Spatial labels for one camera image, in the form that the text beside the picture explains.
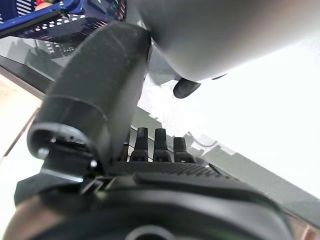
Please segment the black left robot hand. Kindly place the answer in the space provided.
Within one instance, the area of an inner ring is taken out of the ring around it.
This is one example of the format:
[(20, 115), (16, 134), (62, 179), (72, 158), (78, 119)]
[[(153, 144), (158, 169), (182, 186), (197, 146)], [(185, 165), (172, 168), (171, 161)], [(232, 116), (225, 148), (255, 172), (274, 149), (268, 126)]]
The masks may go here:
[(85, 40), (46, 93), (27, 133), (40, 172), (17, 183), (6, 240), (291, 240), (284, 211), (155, 130), (130, 125), (151, 46), (114, 22)]

